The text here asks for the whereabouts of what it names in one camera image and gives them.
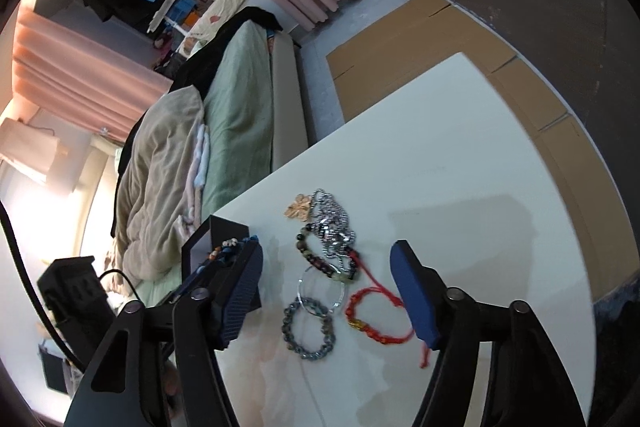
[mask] blue gripper pad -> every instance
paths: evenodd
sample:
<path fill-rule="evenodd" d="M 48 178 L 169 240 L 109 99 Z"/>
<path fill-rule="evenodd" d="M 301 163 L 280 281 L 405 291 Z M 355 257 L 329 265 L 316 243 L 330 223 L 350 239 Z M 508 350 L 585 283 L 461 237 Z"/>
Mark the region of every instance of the blue gripper pad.
<path fill-rule="evenodd" d="M 426 268 L 420 264 L 406 241 L 396 241 L 391 247 L 389 264 L 416 336 L 427 346 L 436 346 L 440 332 L 436 325 L 435 307 L 419 275 Z"/>
<path fill-rule="evenodd" d="M 221 336 L 225 344 L 238 338 L 244 317 L 249 312 L 251 301 L 258 287 L 260 275 L 262 275 L 262 247 L 258 244 L 244 267 L 235 288 L 231 291 L 231 296 L 222 314 Z"/>

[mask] gray beaded bracelet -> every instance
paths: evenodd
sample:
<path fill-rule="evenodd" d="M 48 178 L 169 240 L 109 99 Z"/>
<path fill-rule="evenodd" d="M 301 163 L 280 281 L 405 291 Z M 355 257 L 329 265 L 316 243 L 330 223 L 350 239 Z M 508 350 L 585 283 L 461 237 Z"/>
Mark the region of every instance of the gray beaded bracelet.
<path fill-rule="evenodd" d="M 335 335 L 332 314 L 319 301 L 308 297 L 302 299 L 304 305 L 312 310 L 316 317 L 322 320 L 321 331 L 324 333 L 324 344 L 317 351 L 308 351 L 300 346 L 293 337 L 291 325 L 293 323 L 293 315 L 300 309 L 300 300 L 296 299 L 284 310 L 284 319 L 282 320 L 282 336 L 287 343 L 287 348 L 299 355 L 303 360 L 320 360 L 324 359 L 332 349 L 334 349 Z"/>

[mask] cardboard sheet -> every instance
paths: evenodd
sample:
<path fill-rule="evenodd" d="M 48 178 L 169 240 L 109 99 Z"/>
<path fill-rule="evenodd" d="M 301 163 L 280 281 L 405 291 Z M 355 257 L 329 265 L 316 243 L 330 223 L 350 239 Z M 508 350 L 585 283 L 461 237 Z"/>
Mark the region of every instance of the cardboard sheet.
<path fill-rule="evenodd" d="M 484 73 L 527 131 L 572 218 L 596 300 L 640 269 L 622 200 L 562 100 L 516 52 L 447 0 L 411 0 L 327 56 L 346 121 L 451 55 Z"/>

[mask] red cord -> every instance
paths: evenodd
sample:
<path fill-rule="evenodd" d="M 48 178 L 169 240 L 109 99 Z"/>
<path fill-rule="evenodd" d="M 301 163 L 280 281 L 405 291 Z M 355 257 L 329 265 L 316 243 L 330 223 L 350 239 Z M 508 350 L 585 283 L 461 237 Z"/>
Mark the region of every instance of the red cord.
<path fill-rule="evenodd" d="M 392 337 L 390 335 L 383 335 L 378 330 L 373 328 L 370 324 L 361 321 L 355 317 L 355 307 L 360 304 L 365 295 L 369 293 L 382 293 L 393 306 L 399 308 L 404 308 L 404 302 L 398 296 L 391 293 L 387 288 L 385 288 L 378 280 L 373 277 L 372 273 L 365 266 L 365 264 L 361 261 L 355 250 L 351 250 L 349 253 L 349 257 L 353 259 L 358 268 L 362 269 L 364 273 L 367 274 L 367 277 L 371 279 L 371 282 L 374 284 L 368 288 L 363 288 L 354 293 L 350 299 L 349 304 L 344 310 L 344 314 L 347 317 L 347 322 L 352 328 L 357 329 L 358 331 L 362 331 L 365 333 L 370 339 L 379 342 L 380 344 L 404 344 L 408 342 L 412 336 L 414 336 L 414 330 L 409 331 L 404 337 Z M 424 369 L 429 365 L 429 354 L 431 349 L 427 346 L 427 344 L 422 344 L 422 361 L 420 363 L 420 368 Z"/>

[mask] table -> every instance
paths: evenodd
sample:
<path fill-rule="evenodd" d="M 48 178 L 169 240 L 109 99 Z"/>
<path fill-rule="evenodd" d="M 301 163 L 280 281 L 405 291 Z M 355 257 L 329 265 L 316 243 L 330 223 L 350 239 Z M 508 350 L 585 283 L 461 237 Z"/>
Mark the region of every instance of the table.
<path fill-rule="evenodd" d="M 570 218 L 517 119 L 465 55 L 456 54 L 218 212 L 246 223 L 265 256 L 262 309 L 248 315 L 238 340 L 219 355 L 240 425 L 409 426 L 430 379 L 431 368 L 418 368 L 417 339 L 382 346 L 348 327 L 342 314 L 334 320 L 335 350 L 324 360 L 302 361 L 286 349 L 282 310 L 307 263 L 294 246 L 300 222 L 283 211 L 299 192 L 318 187 L 350 214 L 357 250 L 390 288 L 396 289 L 390 246 L 407 239 L 423 264 L 476 300 L 528 301 L 588 415 L 594 322 Z M 309 245 L 319 249 L 311 239 Z M 335 292 L 323 277 L 310 282 L 309 294 Z M 362 274 L 354 288 L 365 285 Z M 408 324 L 380 296 L 369 296 L 358 313 L 391 334 L 403 334 Z M 294 333 L 319 346 L 317 319 L 298 314 Z M 468 425 L 481 417 L 489 359 L 490 346 L 482 344 Z"/>

